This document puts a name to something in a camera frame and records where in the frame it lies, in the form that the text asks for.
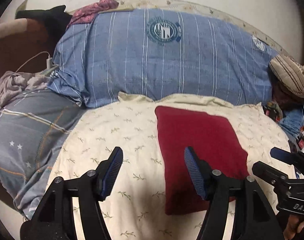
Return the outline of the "person's right hand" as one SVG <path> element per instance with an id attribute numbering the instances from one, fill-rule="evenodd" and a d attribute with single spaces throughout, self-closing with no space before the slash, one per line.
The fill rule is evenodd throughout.
<path id="1" fill-rule="evenodd" d="M 300 233 L 304 228 L 304 221 L 300 221 L 300 218 L 296 215 L 290 215 L 288 218 L 287 226 L 283 231 L 285 240 L 290 240 L 295 237 L 297 233 Z"/>

